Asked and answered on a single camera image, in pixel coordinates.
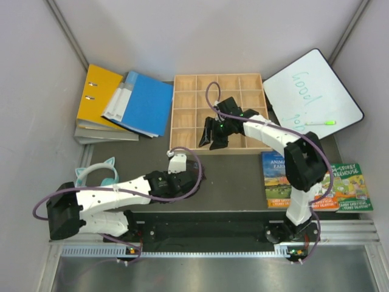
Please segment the brown floral necktie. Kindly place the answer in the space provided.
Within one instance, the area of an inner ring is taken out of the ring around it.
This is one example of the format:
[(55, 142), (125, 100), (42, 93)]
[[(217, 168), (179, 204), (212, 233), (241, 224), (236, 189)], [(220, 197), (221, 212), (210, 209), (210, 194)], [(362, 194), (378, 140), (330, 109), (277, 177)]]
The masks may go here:
[(186, 161), (186, 170), (193, 172), (195, 177), (198, 177), (201, 173), (201, 181), (205, 181), (207, 178), (205, 176), (205, 169), (203, 165), (200, 165), (197, 161), (187, 160)]

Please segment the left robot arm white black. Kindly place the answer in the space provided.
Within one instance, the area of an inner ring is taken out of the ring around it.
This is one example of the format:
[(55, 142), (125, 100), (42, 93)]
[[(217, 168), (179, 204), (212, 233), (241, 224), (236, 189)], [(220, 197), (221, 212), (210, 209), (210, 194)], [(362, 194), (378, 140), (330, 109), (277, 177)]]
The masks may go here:
[(103, 187), (63, 184), (46, 203), (49, 237), (64, 240), (87, 233), (134, 240), (138, 227), (133, 214), (123, 207), (184, 200), (198, 191), (204, 178), (198, 158), (191, 160), (176, 153), (170, 156), (168, 170), (164, 172), (153, 171)]

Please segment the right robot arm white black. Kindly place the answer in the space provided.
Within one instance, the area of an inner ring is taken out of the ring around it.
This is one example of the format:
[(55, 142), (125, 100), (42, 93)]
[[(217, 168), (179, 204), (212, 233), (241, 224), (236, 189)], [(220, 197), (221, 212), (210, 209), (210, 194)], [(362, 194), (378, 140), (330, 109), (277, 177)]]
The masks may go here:
[(200, 142), (200, 146), (210, 144), (211, 150), (226, 148), (230, 135), (241, 134), (282, 155), (286, 178), (291, 185), (291, 201), (283, 231), (288, 239), (299, 240), (311, 222), (311, 205), (320, 183), (331, 168), (317, 135), (313, 132), (300, 135), (274, 124), (253, 109), (243, 111), (233, 97), (217, 101), (210, 108), (216, 116), (206, 118), (204, 134), (207, 140)]

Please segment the blue folder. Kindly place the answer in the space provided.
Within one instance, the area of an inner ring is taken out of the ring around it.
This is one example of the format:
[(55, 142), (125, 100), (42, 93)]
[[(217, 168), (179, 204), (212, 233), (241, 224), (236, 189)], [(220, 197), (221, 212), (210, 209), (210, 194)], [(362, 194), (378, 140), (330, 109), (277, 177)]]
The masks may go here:
[(113, 93), (102, 118), (143, 136), (164, 136), (172, 100), (172, 85), (130, 71)]

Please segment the Animal Farm book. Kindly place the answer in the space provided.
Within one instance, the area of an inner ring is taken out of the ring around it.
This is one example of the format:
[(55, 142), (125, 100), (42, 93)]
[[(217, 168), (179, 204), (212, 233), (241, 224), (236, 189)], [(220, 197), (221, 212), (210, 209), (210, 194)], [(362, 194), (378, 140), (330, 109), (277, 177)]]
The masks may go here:
[(264, 151), (261, 153), (261, 161), (268, 208), (288, 208), (291, 185), (286, 177), (284, 157), (276, 151)]

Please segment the teal cat-ear headphones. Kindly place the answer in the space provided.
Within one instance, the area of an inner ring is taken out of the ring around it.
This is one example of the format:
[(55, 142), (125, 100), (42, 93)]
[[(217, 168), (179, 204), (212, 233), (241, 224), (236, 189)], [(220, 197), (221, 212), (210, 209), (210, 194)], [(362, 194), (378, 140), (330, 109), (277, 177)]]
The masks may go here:
[(88, 175), (100, 169), (108, 169), (112, 171), (114, 174), (113, 178), (104, 178), (100, 183), (101, 187), (110, 186), (112, 184), (117, 184), (119, 182), (119, 174), (115, 168), (115, 157), (111, 157), (107, 159), (105, 162), (92, 164), (89, 167), (79, 167), (75, 169), (76, 180), (74, 182), (74, 186), (84, 187), (85, 186), (84, 181), (86, 180)]

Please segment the white whiteboard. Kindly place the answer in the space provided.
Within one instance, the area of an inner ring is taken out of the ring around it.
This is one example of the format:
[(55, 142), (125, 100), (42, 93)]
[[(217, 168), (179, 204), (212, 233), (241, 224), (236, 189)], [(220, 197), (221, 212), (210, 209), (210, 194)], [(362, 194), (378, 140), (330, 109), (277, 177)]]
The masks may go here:
[[(282, 127), (323, 139), (360, 122), (364, 113), (319, 49), (312, 49), (263, 82)], [(306, 122), (335, 120), (332, 126)]]

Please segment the grey binder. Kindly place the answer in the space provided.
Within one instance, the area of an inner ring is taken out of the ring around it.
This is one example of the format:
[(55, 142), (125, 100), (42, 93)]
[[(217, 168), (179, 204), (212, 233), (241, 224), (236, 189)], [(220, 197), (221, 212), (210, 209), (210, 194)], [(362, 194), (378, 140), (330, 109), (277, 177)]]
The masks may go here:
[(96, 144), (114, 141), (138, 141), (139, 135), (130, 131), (105, 131), (76, 127), (75, 140), (81, 144)]

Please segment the green marker pen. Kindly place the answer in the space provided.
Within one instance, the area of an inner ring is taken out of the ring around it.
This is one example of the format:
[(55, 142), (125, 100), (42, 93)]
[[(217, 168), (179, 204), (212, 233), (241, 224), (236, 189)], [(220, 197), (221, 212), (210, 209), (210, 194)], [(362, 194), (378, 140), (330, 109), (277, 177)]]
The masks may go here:
[(326, 125), (326, 126), (332, 126), (335, 125), (335, 120), (329, 120), (329, 121), (319, 121), (319, 122), (306, 122), (306, 126), (317, 126), (317, 125)]

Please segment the orange Treehouse book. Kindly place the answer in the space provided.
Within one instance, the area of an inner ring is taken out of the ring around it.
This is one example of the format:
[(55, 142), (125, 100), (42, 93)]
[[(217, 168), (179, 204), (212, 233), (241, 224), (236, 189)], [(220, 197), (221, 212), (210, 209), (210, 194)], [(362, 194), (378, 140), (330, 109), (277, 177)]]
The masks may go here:
[[(316, 187), (317, 194), (314, 197), (315, 200), (326, 193), (329, 183), (330, 175), (327, 173), (324, 176), (323, 181), (318, 183)], [(335, 187), (333, 186), (329, 194), (324, 199), (314, 203), (312, 207), (315, 211), (337, 211), (339, 209), (339, 203), (336, 198)]]

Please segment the green Treehouse book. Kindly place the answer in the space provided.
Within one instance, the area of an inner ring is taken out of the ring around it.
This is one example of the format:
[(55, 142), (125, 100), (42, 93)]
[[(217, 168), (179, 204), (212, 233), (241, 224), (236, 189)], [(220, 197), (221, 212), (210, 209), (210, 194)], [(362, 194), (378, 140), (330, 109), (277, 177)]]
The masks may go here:
[(372, 212), (373, 205), (359, 164), (332, 164), (334, 184), (332, 192), (336, 198), (338, 212)]

